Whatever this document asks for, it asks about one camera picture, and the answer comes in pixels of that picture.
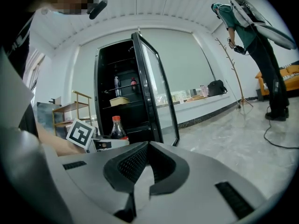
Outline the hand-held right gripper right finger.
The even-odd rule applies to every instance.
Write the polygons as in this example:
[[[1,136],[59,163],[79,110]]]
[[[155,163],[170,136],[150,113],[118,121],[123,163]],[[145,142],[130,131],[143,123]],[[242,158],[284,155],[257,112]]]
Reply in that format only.
[[[220,161],[151,142],[155,183],[136,224],[269,224],[275,199]]]

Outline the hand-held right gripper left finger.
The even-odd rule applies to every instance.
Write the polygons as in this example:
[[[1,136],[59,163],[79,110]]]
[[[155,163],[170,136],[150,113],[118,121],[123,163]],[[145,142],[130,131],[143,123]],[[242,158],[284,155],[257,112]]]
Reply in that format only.
[[[59,158],[76,186],[104,211],[135,218],[134,186],[145,169],[148,142]]]

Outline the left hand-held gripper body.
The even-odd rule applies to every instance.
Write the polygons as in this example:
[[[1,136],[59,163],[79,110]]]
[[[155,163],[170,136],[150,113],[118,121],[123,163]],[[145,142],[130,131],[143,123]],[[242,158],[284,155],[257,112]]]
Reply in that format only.
[[[67,133],[66,139],[76,146],[83,148],[86,153],[107,151],[129,145],[128,140],[104,138],[93,127],[79,119],[75,119]]]

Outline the black mini fridge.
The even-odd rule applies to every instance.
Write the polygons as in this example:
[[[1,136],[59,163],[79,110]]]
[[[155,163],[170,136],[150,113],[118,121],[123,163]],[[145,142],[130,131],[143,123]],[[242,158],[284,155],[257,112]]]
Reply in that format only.
[[[121,97],[130,103],[111,107],[116,98],[114,77]],[[137,81],[132,91],[131,78]],[[99,131],[109,136],[113,116],[120,116],[129,142],[156,141],[170,146],[179,142],[171,91],[158,51],[140,34],[97,49],[94,66],[95,111]]]

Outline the person's left forearm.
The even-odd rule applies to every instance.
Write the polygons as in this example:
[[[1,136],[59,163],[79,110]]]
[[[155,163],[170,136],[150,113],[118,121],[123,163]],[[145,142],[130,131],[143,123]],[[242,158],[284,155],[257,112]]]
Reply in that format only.
[[[85,154],[85,150],[77,145],[71,143],[68,140],[64,140],[60,137],[57,137],[47,130],[44,127],[37,123],[37,132],[39,140],[46,145],[54,148],[58,156],[74,155],[74,154]]]

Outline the wooden shelf rack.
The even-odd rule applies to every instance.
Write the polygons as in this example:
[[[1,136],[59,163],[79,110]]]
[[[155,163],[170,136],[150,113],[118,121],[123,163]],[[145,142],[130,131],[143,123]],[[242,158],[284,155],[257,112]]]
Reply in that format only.
[[[65,115],[65,113],[76,111],[76,118],[77,119],[79,119],[81,121],[89,121],[90,125],[92,125],[91,111],[90,111],[90,100],[92,99],[92,97],[90,97],[88,95],[85,95],[81,92],[75,91],[75,90],[72,90],[72,93],[76,94],[76,100],[74,102],[52,110],[53,128],[54,128],[54,134],[56,136],[57,136],[57,128],[67,127],[67,126],[71,125],[74,122],[74,119],[65,120],[65,118],[63,118],[62,122],[56,122],[55,121],[55,114],[56,113],[61,113],[61,114]],[[82,97],[86,98],[87,103],[79,102],[79,96],[82,96]],[[86,108],[86,107],[88,108],[89,117],[88,118],[81,118],[79,116],[79,109]]]

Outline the grey marbled cabinet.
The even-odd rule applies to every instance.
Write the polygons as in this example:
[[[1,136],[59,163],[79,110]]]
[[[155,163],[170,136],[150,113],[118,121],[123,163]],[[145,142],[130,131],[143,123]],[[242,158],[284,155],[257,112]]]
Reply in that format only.
[[[53,113],[52,111],[60,108],[61,105],[53,104],[53,103],[42,103],[37,102],[34,106],[35,110],[35,118],[38,123],[40,123],[45,130],[55,135],[57,133],[58,137],[64,137],[64,128],[56,128],[54,129],[54,123],[59,123],[64,120],[63,114],[60,112],[54,113],[54,121],[53,121]]]

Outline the yellow plastic container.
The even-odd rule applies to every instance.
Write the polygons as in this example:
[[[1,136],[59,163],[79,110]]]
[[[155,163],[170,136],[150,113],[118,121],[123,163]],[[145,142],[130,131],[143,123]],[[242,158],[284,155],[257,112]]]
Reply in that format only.
[[[130,103],[130,100],[125,97],[116,97],[111,100],[109,100],[111,107],[118,106],[118,105],[125,105]]]

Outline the white low ledge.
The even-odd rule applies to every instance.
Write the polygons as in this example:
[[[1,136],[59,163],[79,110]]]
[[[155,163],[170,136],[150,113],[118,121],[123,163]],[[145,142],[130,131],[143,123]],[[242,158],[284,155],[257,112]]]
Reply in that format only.
[[[197,118],[213,113],[233,103],[229,93],[174,105],[178,129],[193,126]]]

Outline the clear water bottle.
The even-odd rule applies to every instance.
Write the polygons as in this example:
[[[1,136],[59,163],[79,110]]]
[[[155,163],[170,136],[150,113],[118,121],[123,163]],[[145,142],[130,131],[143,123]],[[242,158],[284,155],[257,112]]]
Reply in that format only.
[[[121,96],[121,90],[120,90],[120,80],[118,76],[114,77],[114,85],[115,85],[115,95],[116,97]]]

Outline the wooden tray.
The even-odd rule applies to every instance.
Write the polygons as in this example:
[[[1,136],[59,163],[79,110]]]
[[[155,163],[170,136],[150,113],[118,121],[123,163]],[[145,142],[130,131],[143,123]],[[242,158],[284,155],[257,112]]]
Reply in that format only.
[[[205,99],[206,97],[202,96],[202,95],[195,95],[192,96],[191,98],[187,99],[187,102],[191,102],[191,101],[195,101],[195,100],[200,100],[200,99]]]

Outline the black bag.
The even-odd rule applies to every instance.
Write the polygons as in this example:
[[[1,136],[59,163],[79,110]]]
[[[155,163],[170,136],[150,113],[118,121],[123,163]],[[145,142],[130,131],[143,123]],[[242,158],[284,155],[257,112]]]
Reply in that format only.
[[[209,97],[218,96],[227,93],[227,89],[221,80],[216,80],[208,85]]]

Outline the person's black printed t-shirt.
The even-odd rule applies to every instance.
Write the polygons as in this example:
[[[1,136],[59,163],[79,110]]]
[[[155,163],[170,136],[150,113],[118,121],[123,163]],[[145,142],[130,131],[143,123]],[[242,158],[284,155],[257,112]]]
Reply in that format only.
[[[0,127],[19,128],[38,136],[30,100],[23,83],[29,53],[29,28],[34,12],[29,2],[0,4]]]

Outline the wooden coat rack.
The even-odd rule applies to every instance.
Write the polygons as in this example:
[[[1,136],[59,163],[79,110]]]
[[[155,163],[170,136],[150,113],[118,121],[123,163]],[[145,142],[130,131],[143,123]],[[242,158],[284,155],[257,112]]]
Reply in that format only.
[[[241,94],[241,99],[240,99],[240,101],[237,101],[237,109],[243,108],[245,104],[248,104],[253,108],[253,105],[243,95],[243,90],[242,90],[242,86],[241,86],[241,82],[240,82],[238,73],[237,73],[236,68],[235,68],[235,63],[234,63],[233,59],[230,57],[229,53],[227,52],[226,46],[222,44],[222,42],[219,40],[219,38],[215,38],[215,41],[217,41],[219,43],[219,45],[222,47],[222,49],[224,50],[224,52],[226,54],[226,58],[229,60],[229,62],[231,64],[231,70],[234,72],[234,74],[236,76],[236,80],[238,82],[238,86],[239,86],[240,94]]]

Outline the orange sofa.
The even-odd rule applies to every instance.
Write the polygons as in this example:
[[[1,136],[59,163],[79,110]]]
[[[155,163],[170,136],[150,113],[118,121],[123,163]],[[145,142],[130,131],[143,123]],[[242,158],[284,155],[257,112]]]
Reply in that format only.
[[[284,67],[280,67],[280,74],[286,85],[287,91],[293,91],[299,89],[299,63],[289,64]],[[269,89],[267,84],[264,82],[261,72],[258,72],[255,78],[258,80],[260,89],[257,92],[257,99],[263,101],[264,97],[269,95]]]

